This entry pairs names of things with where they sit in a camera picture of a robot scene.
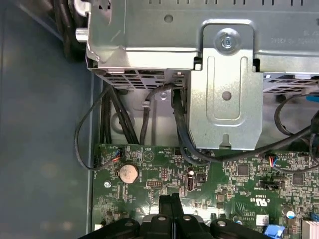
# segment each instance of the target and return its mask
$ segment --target small component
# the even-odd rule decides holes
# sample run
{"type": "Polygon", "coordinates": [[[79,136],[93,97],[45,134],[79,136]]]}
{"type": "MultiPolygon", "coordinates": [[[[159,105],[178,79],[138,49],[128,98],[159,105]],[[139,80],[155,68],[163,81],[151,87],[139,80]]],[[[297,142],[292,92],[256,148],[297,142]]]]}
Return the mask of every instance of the small component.
{"type": "Polygon", "coordinates": [[[286,217],[287,217],[288,219],[294,219],[295,216],[296,216],[296,214],[295,214],[293,211],[288,211],[288,212],[286,213],[286,217]]]}
{"type": "Polygon", "coordinates": [[[195,187],[195,184],[194,184],[194,178],[191,177],[191,176],[188,176],[186,178],[186,181],[187,181],[187,190],[188,191],[193,191],[194,190],[194,187],[195,187]]]}
{"type": "Polygon", "coordinates": [[[161,178],[163,181],[167,181],[167,168],[161,168],[161,178]]]}
{"type": "Polygon", "coordinates": [[[259,186],[268,189],[268,190],[277,190],[279,189],[279,182],[274,181],[260,181],[259,186]]]}
{"type": "Polygon", "coordinates": [[[123,218],[129,218],[129,214],[127,214],[127,213],[121,213],[121,214],[120,214],[120,219],[123,219],[123,218]]]}
{"type": "Polygon", "coordinates": [[[218,202],[224,202],[225,201],[225,196],[223,194],[217,194],[217,201],[218,202]]]}
{"type": "Polygon", "coordinates": [[[294,218],[294,219],[287,219],[287,220],[286,220],[286,223],[287,223],[287,225],[288,225],[289,227],[292,227],[292,226],[295,225],[296,219],[295,219],[295,218],[294,218]]]}
{"type": "Polygon", "coordinates": [[[101,223],[100,223],[102,226],[106,226],[106,220],[105,219],[102,219],[101,223]]]}
{"type": "Polygon", "coordinates": [[[134,183],[135,180],[139,177],[139,170],[136,166],[132,164],[125,164],[119,170],[119,178],[124,183],[134,183]]]}
{"type": "Polygon", "coordinates": [[[147,181],[146,186],[153,187],[153,188],[162,188],[163,182],[162,181],[147,181]]]}
{"type": "Polygon", "coordinates": [[[256,215],[256,226],[267,226],[269,224],[269,215],[256,215]]]}
{"type": "Polygon", "coordinates": [[[194,174],[195,174],[194,169],[191,168],[191,167],[187,168],[187,173],[188,173],[189,176],[194,176],[194,174]]]}
{"type": "Polygon", "coordinates": [[[310,216],[314,222],[319,222],[319,215],[317,213],[310,213],[310,216]]]}
{"type": "Polygon", "coordinates": [[[239,176],[249,176],[249,165],[248,164],[239,164],[237,168],[237,174],[239,176]]]}
{"type": "Polygon", "coordinates": [[[318,239],[319,238],[319,222],[311,222],[303,220],[302,228],[303,239],[318,239]]]}
{"type": "Polygon", "coordinates": [[[216,207],[217,207],[218,209],[223,209],[223,208],[224,208],[224,203],[217,203],[217,204],[216,204],[216,207]]]}
{"type": "Polygon", "coordinates": [[[282,238],[281,235],[284,232],[285,227],[284,226],[279,226],[279,225],[268,225],[264,235],[269,236],[270,238],[273,239],[280,239],[282,238]]]}
{"type": "Polygon", "coordinates": [[[303,174],[293,174],[292,184],[293,185],[303,185],[304,184],[304,175],[303,174]]]}
{"type": "Polygon", "coordinates": [[[279,182],[278,187],[281,189],[285,189],[286,183],[285,182],[279,182]]]}
{"type": "Polygon", "coordinates": [[[196,179],[198,183],[205,183],[206,182],[206,175],[202,173],[197,173],[196,179]]]}
{"type": "Polygon", "coordinates": [[[213,220],[216,220],[216,219],[217,219],[216,213],[211,213],[210,214],[210,220],[213,221],[213,220]]]}
{"type": "Polygon", "coordinates": [[[288,235],[294,234],[293,228],[287,228],[288,235]]]}
{"type": "Polygon", "coordinates": [[[175,148],[174,155],[181,155],[179,148],[175,148]]]}
{"type": "Polygon", "coordinates": [[[113,213],[113,218],[115,221],[117,221],[120,218],[120,214],[119,213],[113,213]]]}

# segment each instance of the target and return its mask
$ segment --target black cable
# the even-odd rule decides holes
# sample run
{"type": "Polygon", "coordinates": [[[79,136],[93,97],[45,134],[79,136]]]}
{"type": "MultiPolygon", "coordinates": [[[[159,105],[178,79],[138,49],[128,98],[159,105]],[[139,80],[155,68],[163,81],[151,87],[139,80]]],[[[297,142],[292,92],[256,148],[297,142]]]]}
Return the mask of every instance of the black cable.
{"type": "Polygon", "coordinates": [[[195,166],[206,166],[209,164],[209,162],[198,162],[198,160],[193,159],[191,156],[188,156],[187,153],[185,152],[185,149],[183,147],[183,144],[181,142],[180,136],[177,132],[177,136],[178,136],[178,143],[179,143],[179,149],[180,149],[180,153],[183,156],[183,159],[185,161],[187,161],[188,163],[195,165],[195,166]]]}
{"type": "Polygon", "coordinates": [[[120,97],[114,87],[110,90],[110,97],[113,102],[115,111],[120,121],[120,125],[122,126],[123,133],[125,138],[129,144],[139,144],[137,136],[135,134],[131,119],[124,108],[120,97]]]}
{"type": "Polygon", "coordinates": [[[247,157],[254,156],[256,154],[265,153],[265,152],[272,150],[272,149],[281,148],[287,144],[292,143],[296,139],[303,137],[303,136],[310,133],[310,126],[308,126],[308,127],[304,128],[303,130],[299,131],[298,133],[295,133],[294,135],[289,136],[288,138],[282,139],[278,142],[266,145],[264,147],[257,148],[253,151],[240,152],[240,153],[224,155],[224,156],[220,156],[220,157],[207,156],[207,155],[202,154],[201,152],[197,151],[197,149],[195,149],[194,145],[192,144],[192,142],[190,140],[190,137],[188,135],[188,129],[187,129],[185,118],[184,118],[180,90],[174,91],[172,106],[174,109],[177,130],[178,130],[178,133],[180,135],[180,138],[181,138],[183,145],[185,145],[186,148],[188,149],[188,151],[191,154],[193,154],[194,156],[201,158],[202,160],[209,161],[209,162],[235,161],[235,160],[238,160],[241,158],[247,158],[247,157]]]}
{"type": "Polygon", "coordinates": [[[102,166],[99,167],[89,167],[87,166],[80,155],[80,151],[79,151],[79,133],[80,133],[80,129],[84,123],[84,121],[86,120],[86,118],[90,115],[91,111],[99,104],[99,102],[102,100],[102,98],[105,96],[105,94],[110,90],[110,87],[106,87],[101,93],[100,95],[97,97],[97,99],[95,100],[95,102],[93,103],[93,105],[90,107],[90,109],[87,111],[87,113],[83,116],[83,118],[81,119],[81,121],[79,122],[79,124],[77,125],[76,129],[75,129],[75,133],[74,133],[74,149],[75,149],[75,155],[76,155],[76,159],[78,160],[78,162],[80,163],[80,165],[87,169],[87,170],[101,170],[106,168],[108,165],[110,165],[112,163],[112,161],[108,161],[105,164],[103,164],[102,166]]]}
{"type": "Polygon", "coordinates": [[[106,98],[106,94],[105,96],[102,98],[101,100],[101,120],[100,120],[100,136],[99,136],[99,143],[104,143],[105,140],[105,136],[104,136],[104,132],[105,132],[105,98],[106,98]]]}
{"type": "Polygon", "coordinates": [[[285,106],[285,104],[288,101],[295,99],[295,98],[301,98],[301,97],[306,97],[306,96],[319,96],[319,93],[313,93],[313,94],[308,94],[308,95],[294,95],[294,96],[291,96],[291,97],[287,98],[286,100],[282,101],[278,105],[278,107],[276,108],[275,114],[274,114],[274,120],[275,120],[275,125],[276,125],[277,129],[281,133],[283,133],[285,135],[293,135],[293,133],[291,133],[289,130],[287,130],[286,127],[281,123],[280,113],[281,113],[282,108],[285,106]]]}
{"type": "Polygon", "coordinates": [[[111,98],[109,95],[104,98],[104,124],[105,143],[111,144],[111,98]]]}
{"type": "Polygon", "coordinates": [[[314,140],[315,140],[315,137],[316,137],[316,134],[315,133],[312,133],[310,135],[310,140],[309,140],[309,154],[311,156],[312,159],[314,159],[317,163],[318,163],[318,159],[317,159],[317,156],[316,156],[316,151],[314,152],[314,140]]]}
{"type": "MultiPolygon", "coordinates": [[[[285,106],[285,104],[292,100],[292,99],[296,99],[296,98],[301,98],[301,97],[306,97],[306,96],[319,96],[318,93],[311,93],[311,94],[304,94],[304,95],[293,95],[287,99],[285,99],[284,101],[282,101],[278,107],[276,108],[275,114],[274,114],[274,121],[275,121],[275,125],[277,127],[277,129],[285,134],[285,135],[293,135],[293,133],[291,133],[289,130],[286,129],[286,127],[282,124],[281,120],[280,120],[280,113],[282,108],[285,106]]],[[[315,154],[313,154],[313,141],[310,142],[308,137],[301,137],[301,139],[309,146],[309,153],[312,156],[312,160],[319,163],[318,158],[316,157],[315,154]]]]}
{"type": "MultiPolygon", "coordinates": [[[[153,96],[155,94],[163,92],[163,91],[171,90],[174,87],[176,87],[176,85],[174,85],[173,83],[169,83],[169,84],[157,87],[154,90],[152,90],[148,94],[148,96],[146,96],[145,101],[149,101],[150,102],[150,106],[151,106],[151,101],[152,101],[152,98],[153,98],[153,96]]],[[[144,110],[143,110],[143,124],[142,124],[141,134],[140,134],[140,145],[144,145],[145,144],[145,137],[146,137],[146,131],[148,129],[149,119],[150,119],[150,108],[149,107],[144,107],[144,110]]]]}
{"type": "Polygon", "coordinates": [[[307,173],[307,172],[311,172],[315,169],[319,168],[319,164],[312,166],[310,168],[305,168],[305,169],[297,169],[297,170],[288,170],[288,169],[281,169],[281,168],[277,168],[277,167],[273,167],[273,169],[275,169],[278,172],[281,173],[307,173]]]}
{"type": "Polygon", "coordinates": [[[74,26],[72,13],[70,11],[68,0],[56,0],[58,8],[60,10],[59,17],[63,22],[63,26],[65,31],[67,32],[67,36],[69,37],[70,41],[72,42],[72,46],[77,50],[85,50],[86,45],[82,44],[77,41],[75,37],[75,30],[76,27],[74,26]]]}

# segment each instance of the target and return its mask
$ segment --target round hole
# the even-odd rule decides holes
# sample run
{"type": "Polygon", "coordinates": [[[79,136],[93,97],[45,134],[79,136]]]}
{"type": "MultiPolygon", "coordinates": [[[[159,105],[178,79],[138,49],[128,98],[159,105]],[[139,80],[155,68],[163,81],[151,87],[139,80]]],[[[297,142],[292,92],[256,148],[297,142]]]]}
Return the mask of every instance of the round hole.
{"type": "Polygon", "coordinates": [[[229,91],[225,91],[223,92],[223,94],[221,95],[223,100],[228,101],[231,99],[231,93],[229,91]]]}
{"type": "Polygon", "coordinates": [[[191,217],[190,217],[190,216],[184,216],[183,219],[184,219],[185,221],[190,221],[190,220],[191,220],[191,217]]]}
{"type": "Polygon", "coordinates": [[[128,222],[128,223],[125,223],[124,225],[125,225],[126,227],[131,227],[131,226],[133,226],[133,223],[128,222]]]}
{"type": "Polygon", "coordinates": [[[171,23],[173,21],[173,16],[172,15],[166,15],[164,17],[164,21],[167,22],[167,23],[171,23]]]}

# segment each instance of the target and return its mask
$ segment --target screw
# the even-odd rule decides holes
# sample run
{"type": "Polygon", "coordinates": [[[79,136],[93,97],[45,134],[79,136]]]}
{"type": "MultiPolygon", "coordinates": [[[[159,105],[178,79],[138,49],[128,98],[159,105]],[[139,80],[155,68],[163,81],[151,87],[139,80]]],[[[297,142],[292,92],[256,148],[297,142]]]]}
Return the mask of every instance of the screw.
{"type": "Polygon", "coordinates": [[[220,227],[224,227],[226,226],[226,223],[224,221],[218,221],[217,225],[219,225],[220,227]]]}
{"type": "Polygon", "coordinates": [[[110,181],[105,181],[104,182],[104,187],[105,188],[110,188],[112,186],[111,182],[110,181]]]}
{"type": "Polygon", "coordinates": [[[233,46],[233,38],[229,35],[225,35],[221,39],[221,45],[225,49],[229,49],[233,46]]]}
{"type": "Polygon", "coordinates": [[[124,226],[126,226],[126,227],[131,227],[131,226],[133,226],[133,223],[128,222],[128,223],[125,223],[124,226]]]}
{"type": "Polygon", "coordinates": [[[190,220],[191,220],[191,217],[190,217],[190,216],[184,216],[183,219],[184,219],[185,221],[190,221],[190,220]]]}
{"type": "Polygon", "coordinates": [[[160,94],[160,98],[161,98],[162,101],[166,100],[166,98],[167,98],[167,93],[166,93],[166,92],[162,92],[162,93],[160,94]]]}

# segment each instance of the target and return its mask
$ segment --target metal bracket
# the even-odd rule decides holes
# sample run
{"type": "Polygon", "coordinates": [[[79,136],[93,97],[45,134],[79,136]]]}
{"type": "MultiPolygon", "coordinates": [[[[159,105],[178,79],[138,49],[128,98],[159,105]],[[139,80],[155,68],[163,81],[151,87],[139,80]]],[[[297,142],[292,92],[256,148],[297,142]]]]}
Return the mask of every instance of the metal bracket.
{"type": "Polygon", "coordinates": [[[201,31],[202,67],[191,72],[188,97],[188,126],[197,148],[219,149],[225,143],[252,150],[259,139],[263,75],[253,72],[255,36],[249,22],[211,20],[201,31]]]}
{"type": "Polygon", "coordinates": [[[74,0],[74,8],[78,14],[86,17],[86,13],[91,11],[91,3],[87,1],[74,0]]]}

